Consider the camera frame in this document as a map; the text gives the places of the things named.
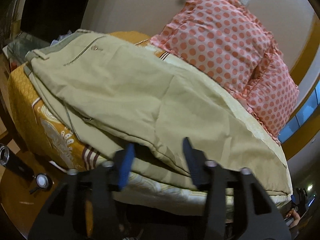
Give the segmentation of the person's right hand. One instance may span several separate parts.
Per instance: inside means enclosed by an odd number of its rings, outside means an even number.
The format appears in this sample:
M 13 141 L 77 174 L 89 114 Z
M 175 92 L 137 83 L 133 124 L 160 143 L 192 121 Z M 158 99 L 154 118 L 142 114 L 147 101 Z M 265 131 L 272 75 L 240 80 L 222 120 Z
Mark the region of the person's right hand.
M 291 209 L 287 215 L 285 216 L 286 219 L 292 220 L 292 223 L 288 225 L 289 228 L 293 228 L 298 225 L 299 221 L 301 220 L 300 215 L 295 211 L 295 209 Z

